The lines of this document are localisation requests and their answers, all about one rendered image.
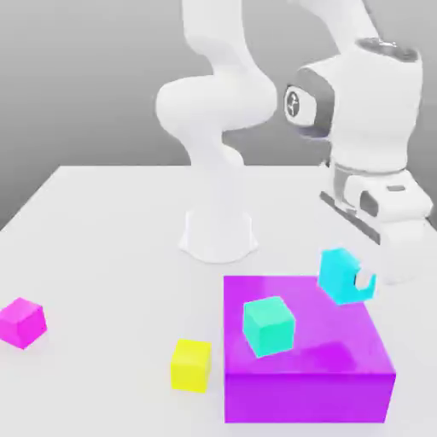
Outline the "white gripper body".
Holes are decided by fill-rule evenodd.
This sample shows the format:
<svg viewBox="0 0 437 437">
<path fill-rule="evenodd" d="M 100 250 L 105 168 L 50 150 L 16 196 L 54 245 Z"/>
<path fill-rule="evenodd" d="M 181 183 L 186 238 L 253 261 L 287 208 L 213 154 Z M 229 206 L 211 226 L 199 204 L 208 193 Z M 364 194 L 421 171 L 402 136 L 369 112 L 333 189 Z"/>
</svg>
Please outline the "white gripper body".
<svg viewBox="0 0 437 437">
<path fill-rule="evenodd" d="M 340 217 L 332 241 L 348 250 L 361 265 L 386 284 L 405 283 L 425 268 L 430 227 L 419 203 L 401 210 L 403 195 L 394 192 L 383 203 L 372 191 L 358 197 L 358 209 L 340 208 L 326 192 L 320 198 Z"/>
</svg>

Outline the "small cyan cube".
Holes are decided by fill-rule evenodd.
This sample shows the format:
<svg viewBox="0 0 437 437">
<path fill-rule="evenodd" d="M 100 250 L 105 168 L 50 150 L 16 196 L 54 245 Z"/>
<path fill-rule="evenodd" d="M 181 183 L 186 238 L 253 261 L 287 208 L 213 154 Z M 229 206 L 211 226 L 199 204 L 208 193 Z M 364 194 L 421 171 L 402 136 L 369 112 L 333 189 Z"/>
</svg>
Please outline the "small cyan cube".
<svg viewBox="0 0 437 437">
<path fill-rule="evenodd" d="M 358 288 L 356 276 L 360 271 L 360 262 L 345 248 L 323 250 L 318 286 L 338 306 L 370 300 L 376 290 L 376 275 L 370 277 L 366 287 Z"/>
</svg>

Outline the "small teal cube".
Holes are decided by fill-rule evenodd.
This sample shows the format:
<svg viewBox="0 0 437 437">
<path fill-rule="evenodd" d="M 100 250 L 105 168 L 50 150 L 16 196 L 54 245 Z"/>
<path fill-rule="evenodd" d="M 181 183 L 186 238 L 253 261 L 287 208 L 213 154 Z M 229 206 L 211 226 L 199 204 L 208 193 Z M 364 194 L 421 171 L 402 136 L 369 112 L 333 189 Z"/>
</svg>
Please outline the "small teal cube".
<svg viewBox="0 0 437 437">
<path fill-rule="evenodd" d="M 294 347 L 295 317 L 280 296 L 246 302 L 242 331 L 256 358 Z"/>
</svg>

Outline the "small yellow cube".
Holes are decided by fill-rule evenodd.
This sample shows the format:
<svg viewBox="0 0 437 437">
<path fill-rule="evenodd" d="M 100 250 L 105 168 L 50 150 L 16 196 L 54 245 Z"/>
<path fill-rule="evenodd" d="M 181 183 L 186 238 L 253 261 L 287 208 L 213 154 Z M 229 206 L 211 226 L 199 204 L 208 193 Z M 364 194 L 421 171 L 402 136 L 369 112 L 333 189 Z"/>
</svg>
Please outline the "small yellow cube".
<svg viewBox="0 0 437 437">
<path fill-rule="evenodd" d="M 205 393 L 211 366 L 211 342 L 179 339 L 171 359 L 171 388 Z"/>
</svg>

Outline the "small magenta cube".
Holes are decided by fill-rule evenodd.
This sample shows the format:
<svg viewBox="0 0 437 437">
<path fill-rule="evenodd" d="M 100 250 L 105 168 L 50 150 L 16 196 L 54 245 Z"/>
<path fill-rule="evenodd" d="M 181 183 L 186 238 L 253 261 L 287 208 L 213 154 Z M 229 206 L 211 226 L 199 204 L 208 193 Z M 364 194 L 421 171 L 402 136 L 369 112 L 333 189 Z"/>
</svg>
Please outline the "small magenta cube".
<svg viewBox="0 0 437 437">
<path fill-rule="evenodd" d="M 0 311 L 0 340 L 26 349 L 47 331 L 41 305 L 17 298 Z"/>
</svg>

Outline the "large purple box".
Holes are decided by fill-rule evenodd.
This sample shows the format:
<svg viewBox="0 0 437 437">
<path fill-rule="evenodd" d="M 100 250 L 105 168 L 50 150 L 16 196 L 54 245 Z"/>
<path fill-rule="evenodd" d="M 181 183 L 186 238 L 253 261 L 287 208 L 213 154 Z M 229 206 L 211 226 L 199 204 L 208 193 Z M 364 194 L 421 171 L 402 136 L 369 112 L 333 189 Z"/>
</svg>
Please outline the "large purple box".
<svg viewBox="0 0 437 437">
<path fill-rule="evenodd" d="M 296 318 L 294 347 L 256 358 L 243 305 L 276 295 Z M 395 378 L 364 304 L 336 305 L 314 276 L 224 277 L 225 422 L 384 422 Z"/>
</svg>

